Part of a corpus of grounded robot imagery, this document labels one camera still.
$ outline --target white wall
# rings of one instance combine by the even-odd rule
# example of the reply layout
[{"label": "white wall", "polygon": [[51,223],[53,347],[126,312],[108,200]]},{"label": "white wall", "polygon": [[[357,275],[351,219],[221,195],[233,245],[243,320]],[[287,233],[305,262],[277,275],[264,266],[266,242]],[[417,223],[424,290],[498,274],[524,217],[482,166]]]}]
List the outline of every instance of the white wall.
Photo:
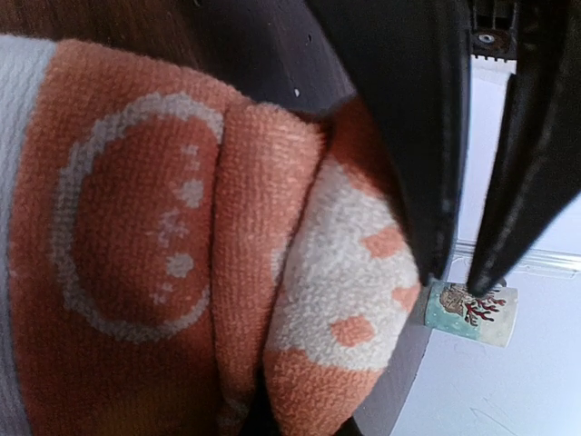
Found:
[{"label": "white wall", "polygon": [[[476,75],[458,235],[471,242],[496,152],[506,79]],[[579,224],[581,200],[536,248],[581,254]],[[467,273],[468,261],[458,260],[449,279],[463,282]],[[511,343],[499,349],[434,331],[392,436],[581,435],[581,275],[530,270],[507,281],[519,289]]]}]

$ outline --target dark wooden table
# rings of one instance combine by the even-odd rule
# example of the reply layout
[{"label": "dark wooden table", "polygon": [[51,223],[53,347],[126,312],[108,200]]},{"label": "dark wooden table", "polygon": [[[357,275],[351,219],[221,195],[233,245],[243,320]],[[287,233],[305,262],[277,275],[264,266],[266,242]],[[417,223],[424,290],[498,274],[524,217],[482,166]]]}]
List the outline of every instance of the dark wooden table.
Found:
[{"label": "dark wooden table", "polygon": [[[260,101],[321,113],[354,93],[301,0],[0,0],[0,32],[78,38],[187,65]],[[391,433],[428,344],[416,314],[356,414]]]}]

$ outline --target terry cloth fabric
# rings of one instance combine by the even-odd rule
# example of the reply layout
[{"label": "terry cloth fabric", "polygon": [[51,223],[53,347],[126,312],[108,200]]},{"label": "terry cloth fabric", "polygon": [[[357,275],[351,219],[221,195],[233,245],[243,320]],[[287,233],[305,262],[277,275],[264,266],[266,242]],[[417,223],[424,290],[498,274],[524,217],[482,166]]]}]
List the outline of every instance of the terry cloth fabric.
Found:
[{"label": "terry cloth fabric", "polygon": [[236,434],[262,367],[283,434],[334,433],[419,291],[363,105],[304,121],[75,41],[0,59],[0,434]]}]

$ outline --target coral print cup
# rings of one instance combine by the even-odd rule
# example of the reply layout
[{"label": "coral print cup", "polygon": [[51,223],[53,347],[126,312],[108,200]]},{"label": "coral print cup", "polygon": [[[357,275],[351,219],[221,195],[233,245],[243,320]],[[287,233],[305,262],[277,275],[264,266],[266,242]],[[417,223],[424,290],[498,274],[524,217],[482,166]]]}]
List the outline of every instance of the coral print cup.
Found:
[{"label": "coral print cup", "polygon": [[474,341],[506,347],[517,318],[518,290],[497,287],[477,299],[466,285],[436,282],[432,285],[425,324]]}]

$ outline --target orange towel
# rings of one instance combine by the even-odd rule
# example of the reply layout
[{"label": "orange towel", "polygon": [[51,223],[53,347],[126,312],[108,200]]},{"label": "orange towel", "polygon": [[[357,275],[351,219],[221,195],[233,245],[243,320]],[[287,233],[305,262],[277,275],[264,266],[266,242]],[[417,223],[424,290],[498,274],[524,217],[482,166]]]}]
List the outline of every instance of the orange towel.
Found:
[{"label": "orange towel", "polygon": [[306,122],[74,41],[0,57],[0,433],[236,434],[260,367],[283,434],[336,431],[419,291],[362,104]]}]

